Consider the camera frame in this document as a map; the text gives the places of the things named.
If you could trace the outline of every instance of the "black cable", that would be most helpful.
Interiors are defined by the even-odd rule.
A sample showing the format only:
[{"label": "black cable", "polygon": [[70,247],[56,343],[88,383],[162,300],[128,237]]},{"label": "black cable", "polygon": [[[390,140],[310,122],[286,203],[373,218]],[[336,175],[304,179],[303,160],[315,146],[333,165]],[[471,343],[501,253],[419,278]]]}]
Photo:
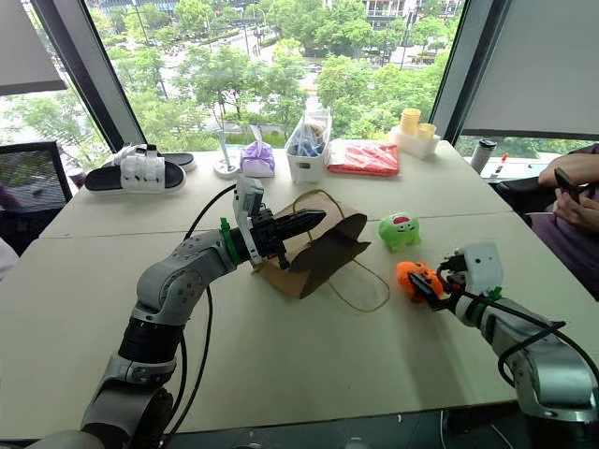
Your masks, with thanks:
[{"label": "black cable", "polygon": [[537,326],[541,327],[542,329],[547,329],[547,330],[550,329],[549,334],[553,334],[557,338],[559,338],[560,340],[564,341],[572,349],[574,349],[578,353],[578,355],[580,355],[582,357],[582,359],[587,363],[587,365],[591,369],[592,375],[595,378],[595,382],[597,383],[597,385],[599,385],[599,369],[597,368],[597,365],[595,365],[595,363],[592,360],[592,358],[575,341],[573,341],[569,337],[565,336],[562,332],[560,332],[559,330],[557,330],[557,328],[559,328],[561,326],[558,326],[557,328],[553,328],[552,325],[548,325],[547,323],[544,323],[544,322],[542,322],[540,320],[537,320],[536,318],[532,317],[531,315],[528,315],[526,313],[522,313],[521,311],[514,310],[514,309],[512,309],[510,307],[506,307],[503,304],[497,304],[496,302],[487,301],[486,299],[484,299],[482,297],[478,297],[476,295],[473,295],[472,293],[469,293],[469,292],[465,292],[464,291],[464,292],[461,292],[461,293],[465,297],[468,297],[468,298],[470,298],[470,299],[472,299],[474,301],[477,301],[477,302],[480,302],[482,304],[485,304],[485,305],[487,305],[489,307],[492,307],[494,309],[498,309],[500,311],[504,311],[506,313],[510,313],[510,314],[512,314],[514,316],[517,316],[518,318],[521,318],[521,319],[523,319],[525,321],[528,321],[529,323],[537,325]]},{"label": "black cable", "polygon": [[442,271],[445,271],[446,269],[448,269],[448,263],[444,262],[439,266],[439,268],[436,271],[437,278],[439,278],[439,281],[441,281],[441,284],[443,285],[443,288],[447,293],[451,293],[452,296],[454,294],[458,294],[458,297],[456,298],[456,300],[461,295],[464,295],[465,297],[468,297],[475,302],[485,304],[488,307],[492,307],[494,309],[498,309],[498,310],[504,311],[506,313],[510,313],[514,316],[517,316],[518,318],[521,318],[524,321],[528,321],[529,323],[532,323],[532,324],[537,325],[537,326],[541,327],[542,329],[544,329],[543,331],[531,336],[527,340],[524,340],[524,341],[514,345],[513,347],[509,348],[503,354],[500,355],[499,361],[498,361],[498,366],[500,366],[499,373],[501,374],[502,378],[504,378],[504,380],[508,384],[510,384],[511,386],[514,386],[514,381],[512,379],[510,379],[507,376],[507,374],[505,373],[504,364],[505,364],[506,359],[509,356],[511,356],[512,354],[514,354],[515,352],[521,351],[526,346],[533,344],[534,342],[536,342],[538,340],[541,340],[546,335],[553,334],[557,338],[559,338],[560,340],[562,340],[563,342],[568,344],[572,349],[574,349],[578,353],[578,355],[580,355],[582,357],[582,359],[586,362],[586,364],[591,369],[592,375],[595,378],[595,382],[599,386],[599,369],[597,368],[597,365],[595,365],[594,361],[584,351],[584,349],[582,349],[575,341],[573,341],[569,337],[565,336],[562,332],[560,332],[558,330],[559,328],[565,326],[565,322],[560,321],[560,322],[553,323],[552,325],[548,325],[547,323],[537,320],[536,318],[532,317],[531,315],[528,315],[521,311],[517,311],[515,309],[512,309],[511,307],[506,307],[503,304],[497,304],[496,302],[488,301],[488,300],[484,299],[483,297],[478,297],[470,292],[466,292],[465,290],[447,282],[447,280],[442,276]]},{"label": "black cable", "polygon": [[211,208],[214,205],[214,203],[221,198],[221,196],[223,196],[227,192],[230,192],[231,190],[235,189],[236,186],[237,186],[237,184],[229,185],[226,189],[221,190],[218,194],[216,194],[216,196],[213,199],[211,199],[208,202],[208,204],[204,207],[204,209],[202,209],[202,212],[200,212],[199,215],[196,217],[196,220],[194,220],[194,222],[191,223],[191,226],[190,226],[189,230],[187,231],[187,234],[185,234],[185,240],[189,239],[191,237],[191,235],[194,233],[194,231],[196,230],[197,224],[202,219],[202,217],[206,214],[208,209]]},{"label": "black cable", "polygon": [[185,385],[187,384],[187,345],[185,344],[185,334],[181,335],[179,344],[181,345],[181,381],[179,382],[179,391],[177,392],[175,404],[172,406],[172,412],[170,413],[167,426],[172,422],[175,414],[177,414],[177,411],[179,410],[179,406],[183,400]]},{"label": "black cable", "polygon": [[[206,214],[206,212],[222,196],[224,196],[226,193],[228,193],[228,192],[232,191],[233,189],[235,189],[236,185],[237,184],[232,184],[232,185],[229,185],[226,189],[221,190],[218,194],[216,194],[216,196],[213,199],[211,199],[208,202],[208,204],[206,204],[206,206],[204,207],[204,209],[202,209],[202,211],[196,217],[196,220],[194,220],[194,222],[189,227],[189,230],[185,234],[185,237],[183,238],[183,241],[191,238],[192,234],[196,230],[197,225],[199,224],[200,220],[204,217],[204,215]],[[212,291],[210,289],[210,286],[206,287],[206,293],[208,295],[208,324],[207,324],[207,327],[206,327],[206,340],[204,341],[204,354],[202,356],[202,361],[201,361],[201,365],[199,367],[199,372],[197,374],[196,381],[194,383],[194,389],[192,390],[191,396],[187,400],[187,403],[185,404],[185,408],[183,409],[183,412],[181,413],[181,416],[179,417],[179,419],[177,420],[177,422],[173,426],[173,428],[170,431],[170,433],[163,440],[161,449],[165,449],[167,447],[167,445],[170,443],[170,441],[172,440],[173,436],[175,435],[175,433],[177,433],[177,430],[179,429],[179,427],[183,423],[183,420],[185,419],[185,417],[189,413],[189,409],[191,408],[191,405],[194,402],[194,399],[195,399],[196,394],[197,394],[197,390],[199,389],[199,384],[201,383],[202,377],[204,375],[204,367],[206,366],[206,358],[208,356],[208,349],[209,349],[209,346],[210,346],[210,335],[211,335],[211,329],[212,329]],[[177,398],[175,400],[175,403],[174,403],[173,408],[172,408],[172,412],[170,414],[170,418],[168,420],[169,424],[172,422],[172,420],[175,417],[175,414],[179,410],[179,407],[180,407],[181,402],[183,400],[183,394],[184,394],[185,384],[186,384],[186,381],[187,381],[187,346],[185,344],[185,336],[184,335],[181,338],[181,354],[182,354],[182,370],[183,370],[183,372],[181,373],[181,383],[180,383],[180,386],[179,386],[179,391],[177,393]]]},{"label": "black cable", "polygon": [[179,430],[179,427],[181,427],[183,420],[189,413],[189,409],[191,409],[194,399],[196,398],[196,394],[199,389],[199,384],[201,383],[202,377],[204,376],[204,369],[206,368],[206,359],[208,358],[208,348],[210,347],[210,335],[212,331],[212,292],[210,290],[210,286],[206,287],[206,294],[208,295],[208,324],[206,324],[206,340],[204,340],[204,354],[202,355],[202,361],[199,365],[199,372],[197,373],[196,381],[194,383],[194,389],[191,392],[191,396],[187,400],[187,403],[185,404],[185,408],[183,409],[181,416],[179,416],[179,419],[173,426],[172,430],[163,440],[161,449],[165,449],[168,446],[172,438],[175,436],[175,433],[177,433],[177,430]]},{"label": "black cable", "polygon": [[528,347],[529,345],[535,343],[536,341],[543,339],[547,335],[552,334],[555,330],[559,329],[560,327],[564,327],[564,326],[565,326],[565,321],[559,321],[557,323],[553,323],[551,326],[546,327],[545,329],[541,330],[540,332],[537,332],[536,334],[532,335],[528,339],[521,341],[518,344],[515,344],[514,346],[509,348],[507,351],[505,351],[503,354],[501,354],[499,356],[499,360],[497,360],[497,369],[499,370],[499,373],[504,378],[504,380],[508,384],[510,384],[512,387],[516,386],[514,384],[514,380],[513,380],[514,374],[512,373],[512,379],[510,379],[509,376],[507,375],[507,373],[505,372],[505,362],[511,355],[517,353],[518,351],[521,351],[522,349]]}]

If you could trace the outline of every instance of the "smartphone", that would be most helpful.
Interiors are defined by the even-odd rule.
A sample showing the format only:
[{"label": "smartphone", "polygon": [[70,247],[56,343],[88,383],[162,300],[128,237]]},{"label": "smartphone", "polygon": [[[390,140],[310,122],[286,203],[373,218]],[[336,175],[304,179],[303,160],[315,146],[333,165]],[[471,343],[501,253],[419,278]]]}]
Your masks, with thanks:
[{"label": "smartphone", "polygon": [[562,192],[566,192],[572,197],[578,204],[580,204],[580,197],[578,196],[578,186],[572,182],[570,177],[561,168],[555,169],[555,179],[558,182],[558,187]]}]

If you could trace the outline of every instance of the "office chair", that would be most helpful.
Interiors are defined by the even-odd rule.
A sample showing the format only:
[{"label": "office chair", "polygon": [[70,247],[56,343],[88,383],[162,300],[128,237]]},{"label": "office chair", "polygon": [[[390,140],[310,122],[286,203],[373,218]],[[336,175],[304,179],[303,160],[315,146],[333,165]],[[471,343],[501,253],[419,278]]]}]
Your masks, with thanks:
[{"label": "office chair", "polygon": [[0,237],[18,255],[72,197],[56,142],[0,146]]},{"label": "office chair", "polygon": [[542,212],[556,199],[554,189],[539,185],[538,177],[502,181],[492,187],[519,214]]}]

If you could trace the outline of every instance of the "thermos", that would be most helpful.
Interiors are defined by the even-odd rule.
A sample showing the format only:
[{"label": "thermos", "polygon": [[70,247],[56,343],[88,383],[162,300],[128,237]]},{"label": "thermos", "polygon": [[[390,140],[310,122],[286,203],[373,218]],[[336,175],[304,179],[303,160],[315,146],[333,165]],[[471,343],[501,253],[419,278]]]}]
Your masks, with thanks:
[{"label": "thermos", "polygon": [[483,171],[483,168],[489,161],[490,154],[495,150],[496,146],[497,142],[488,138],[481,138],[478,140],[478,147],[475,150],[475,154],[472,156],[472,161],[470,161],[470,166],[476,173],[480,174],[480,172]]}]

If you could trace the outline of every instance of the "person's hand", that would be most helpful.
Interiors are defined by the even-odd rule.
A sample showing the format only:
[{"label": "person's hand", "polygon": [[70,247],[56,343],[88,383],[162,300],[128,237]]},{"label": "person's hand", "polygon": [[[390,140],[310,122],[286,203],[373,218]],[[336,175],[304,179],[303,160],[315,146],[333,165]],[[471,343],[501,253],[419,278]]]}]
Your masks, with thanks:
[{"label": "person's hand", "polygon": [[555,190],[557,201],[553,203],[553,213],[565,220],[570,225],[581,227],[592,232],[599,232],[599,203],[580,197],[578,204],[570,195],[562,192],[561,189]]}]

